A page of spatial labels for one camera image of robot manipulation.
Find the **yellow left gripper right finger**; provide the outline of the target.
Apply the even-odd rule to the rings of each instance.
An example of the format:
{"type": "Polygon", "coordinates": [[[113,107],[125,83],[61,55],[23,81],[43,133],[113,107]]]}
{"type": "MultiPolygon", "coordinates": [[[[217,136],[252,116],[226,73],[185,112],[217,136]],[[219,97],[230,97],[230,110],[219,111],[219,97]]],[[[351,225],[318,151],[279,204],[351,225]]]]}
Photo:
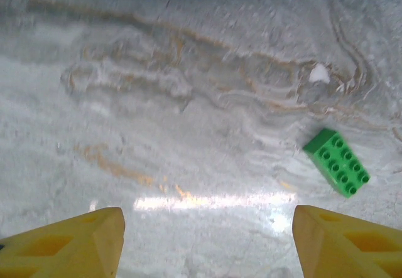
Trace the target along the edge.
{"type": "Polygon", "coordinates": [[[315,206],[296,207],[304,277],[401,277],[401,231],[315,206]]]}

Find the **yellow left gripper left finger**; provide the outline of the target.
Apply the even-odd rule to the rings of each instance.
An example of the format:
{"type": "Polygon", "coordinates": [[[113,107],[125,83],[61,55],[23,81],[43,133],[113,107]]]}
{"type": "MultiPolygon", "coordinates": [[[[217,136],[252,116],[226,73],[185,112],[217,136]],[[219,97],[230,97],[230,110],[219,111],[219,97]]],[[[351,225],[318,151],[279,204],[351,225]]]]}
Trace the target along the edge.
{"type": "Polygon", "coordinates": [[[1,277],[115,277],[124,243],[120,207],[1,239],[1,277]]]}

